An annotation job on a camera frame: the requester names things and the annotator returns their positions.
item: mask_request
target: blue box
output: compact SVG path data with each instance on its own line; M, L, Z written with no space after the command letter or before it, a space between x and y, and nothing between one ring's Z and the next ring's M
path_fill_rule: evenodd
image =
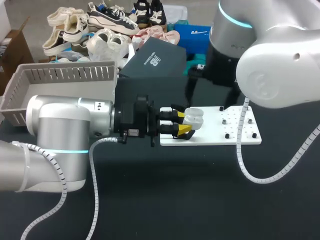
M210 43L210 26L175 24L174 30L180 34L178 46L187 54L206 54Z

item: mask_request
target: black sneaker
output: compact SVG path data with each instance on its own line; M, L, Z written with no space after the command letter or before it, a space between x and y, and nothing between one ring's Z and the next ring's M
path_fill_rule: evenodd
M110 4L106 4L104 0L102 0L102 5L104 5L104 8L110 8L112 10L115 9L119 9L119 15L123 16L123 17L128 17L130 18L132 21L134 21L135 23L137 22L137 16L134 13L131 12L126 12L125 8L122 6L118 6L118 5L110 5Z
M121 11L105 7L99 10L92 2L88 3L90 25L107 28L125 35L136 35L139 32L138 25L130 18L123 16Z
M167 18L164 11L164 6L160 0L152 0L150 5L150 23L152 26L159 25L164 30L167 28Z
M135 9L135 15L137 17L136 23L140 29L149 27L150 24L150 4L147 0L138 0L133 4Z

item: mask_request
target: white mounting plate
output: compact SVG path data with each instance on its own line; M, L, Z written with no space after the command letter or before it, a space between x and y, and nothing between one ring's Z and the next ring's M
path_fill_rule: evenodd
M196 107L203 110L203 125L195 131L190 140L173 138L172 135L160 134L161 146L211 146L211 145L236 145L238 121L242 111L242 106L231 106L227 110L219 111L219 106ZM160 111L172 111L170 107L162 107ZM171 121L160 121L160 124L172 124ZM244 125L242 129L241 144L258 145L261 144L261 135L258 125L249 106L245 114Z

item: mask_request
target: gray plastic basket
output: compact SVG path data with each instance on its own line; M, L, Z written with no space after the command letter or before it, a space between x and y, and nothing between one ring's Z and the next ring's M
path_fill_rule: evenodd
M114 61L21 64L0 103L0 114L13 126L26 125L26 110L35 95L115 100Z

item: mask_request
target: floor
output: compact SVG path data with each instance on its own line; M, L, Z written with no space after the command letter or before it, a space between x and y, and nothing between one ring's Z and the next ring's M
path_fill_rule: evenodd
M6 0L5 7L11 28L18 29L28 16L30 19L23 33L35 61L46 58L42 45L49 38L52 27L47 23L47 16L59 7L87 9L89 0ZM114 0L127 11L136 0ZM188 20L194 25L210 25L218 7L218 0L162 0L163 4L182 5L188 9Z

